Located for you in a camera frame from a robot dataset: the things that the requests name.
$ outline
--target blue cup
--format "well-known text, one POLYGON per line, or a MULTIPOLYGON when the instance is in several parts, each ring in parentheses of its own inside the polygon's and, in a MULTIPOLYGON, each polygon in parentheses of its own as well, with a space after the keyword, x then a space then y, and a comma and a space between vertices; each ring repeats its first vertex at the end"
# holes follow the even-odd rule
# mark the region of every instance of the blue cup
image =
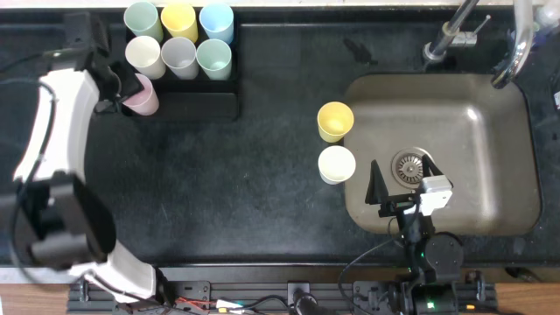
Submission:
POLYGON ((210 39, 231 44, 234 40, 234 12, 229 5, 212 3, 200 11, 199 21, 210 39))

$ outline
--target cup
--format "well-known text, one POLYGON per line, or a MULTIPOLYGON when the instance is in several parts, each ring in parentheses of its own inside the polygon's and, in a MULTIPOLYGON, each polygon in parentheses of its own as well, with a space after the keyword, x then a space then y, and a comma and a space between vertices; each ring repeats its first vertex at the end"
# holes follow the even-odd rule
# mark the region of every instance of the cup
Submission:
POLYGON ((338 142, 354 125, 354 114, 344 103, 329 102, 318 111, 318 133, 328 143, 338 142))
POLYGON ((154 87, 148 77, 140 73, 136 73, 136 77, 142 83, 143 90, 123 101, 122 104, 142 116, 152 115, 159 109, 158 96, 154 92, 154 87))
POLYGON ((327 184, 336 185, 352 177, 356 170, 356 159, 349 149, 333 145, 318 156, 318 170, 327 184))
POLYGON ((161 21, 173 37, 184 37, 193 43, 199 39, 196 13, 189 4, 169 4, 161 11, 161 21))
POLYGON ((134 3, 124 12, 124 23, 136 36, 150 36, 161 43, 164 31, 158 9, 151 3, 134 3))
POLYGON ((211 80, 227 80, 231 74, 231 49, 219 39, 208 39, 199 45, 196 60, 211 80))
POLYGON ((209 4, 200 11, 199 20, 210 39, 220 39, 226 44, 234 40, 234 12, 229 5, 209 4))
POLYGON ((165 74, 159 43, 150 36, 133 38, 126 45, 124 56, 139 73, 150 79, 159 79, 165 74))
POLYGON ((161 59, 180 79, 190 80, 199 74, 196 47, 187 38, 171 38, 161 48, 161 59))

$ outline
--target sink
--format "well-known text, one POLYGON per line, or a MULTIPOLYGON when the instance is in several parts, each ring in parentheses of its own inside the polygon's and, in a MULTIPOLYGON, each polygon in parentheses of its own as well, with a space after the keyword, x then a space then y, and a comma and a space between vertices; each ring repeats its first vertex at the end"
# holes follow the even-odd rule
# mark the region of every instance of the sink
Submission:
POLYGON ((521 235, 537 223, 541 201, 525 98, 515 84, 498 90, 490 75, 382 74, 346 91, 354 126, 344 138, 356 158, 345 183, 346 209, 360 227, 387 233, 389 218, 364 200, 371 161, 389 194, 409 193, 427 153, 454 184, 437 210, 437 231, 521 235))

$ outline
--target faucet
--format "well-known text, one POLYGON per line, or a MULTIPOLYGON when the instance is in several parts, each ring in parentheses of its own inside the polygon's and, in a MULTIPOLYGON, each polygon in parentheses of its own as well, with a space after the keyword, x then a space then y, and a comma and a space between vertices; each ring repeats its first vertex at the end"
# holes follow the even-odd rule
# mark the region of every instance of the faucet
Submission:
MULTIPOLYGON (((441 62, 450 46, 474 46, 476 44, 476 33, 488 21, 489 17, 486 17, 485 22, 470 34, 465 35, 459 28, 478 2, 479 0, 465 0, 451 20, 444 23, 436 41, 423 47, 423 57, 428 63, 441 62), (456 44, 459 37, 466 39, 463 45, 456 44)), ((492 78, 491 83, 494 88, 504 88, 520 72, 533 45, 533 7, 531 0, 514 0, 514 16, 514 49, 509 56, 509 60, 492 78)))

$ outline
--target black tray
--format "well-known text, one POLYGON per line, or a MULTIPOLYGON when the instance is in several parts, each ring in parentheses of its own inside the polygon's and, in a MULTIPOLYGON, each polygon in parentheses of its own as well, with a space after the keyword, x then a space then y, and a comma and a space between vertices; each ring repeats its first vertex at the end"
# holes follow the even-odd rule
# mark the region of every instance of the black tray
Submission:
MULTIPOLYGON (((198 16, 200 8, 195 9, 199 31, 199 39, 194 43, 199 45, 208 39, 198 16)), ((228 80, 210 80, 200 69, 199 75, 193 80, 179 79, 169 68, 162 78, 151 80, 159 99, 159 109, 153 115, 138 115, 127 107, 122 107, 126 116, 145 121, 176 121, 176 122, 231 122, 239 115, 238 81, 239 65, 237 49, 239 41, 239 18, 234 18, 234 41, 229 45, 232 53, 232 70, 228 80)), ((171 39, 171 34, 165 29, 163 43, 171 39)), ((127 29, 126 42, 135 35, 127 29)))

